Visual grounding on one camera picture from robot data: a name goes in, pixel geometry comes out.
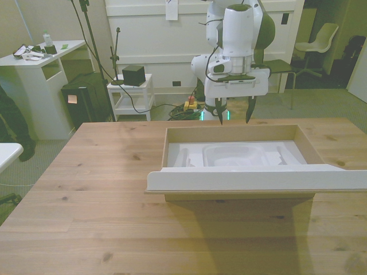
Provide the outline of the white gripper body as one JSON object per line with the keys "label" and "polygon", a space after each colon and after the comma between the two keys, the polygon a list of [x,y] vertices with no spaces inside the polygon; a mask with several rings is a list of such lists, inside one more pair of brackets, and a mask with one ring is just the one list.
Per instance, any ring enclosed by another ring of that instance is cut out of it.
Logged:
{"label": "white gripper body", "polygon": [[262,96],[268,92],[268,68],[255,68],[247,74],[209,74],[205,79],[204,93],[207,98]]}

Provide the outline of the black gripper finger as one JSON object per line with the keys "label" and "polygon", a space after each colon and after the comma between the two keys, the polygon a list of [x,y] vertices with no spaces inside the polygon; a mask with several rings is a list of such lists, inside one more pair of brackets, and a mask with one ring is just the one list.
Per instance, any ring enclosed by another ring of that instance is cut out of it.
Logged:
{"label": "black gripper finger", "polygon": [[247,108],[246,117],[245,117],[246,123],[250,121],[253,111],[255,109],[255,105],[256,105],[256,96],[249,96],[248,97],[248,108]]}
{"label": "black gripper finger", "polygon": [[223,115],[222,113],[225,111],[225,106],[222,104],[222,98],[215,98],[215,107],[217,111],[217,115],[221,124],[223,124]]}

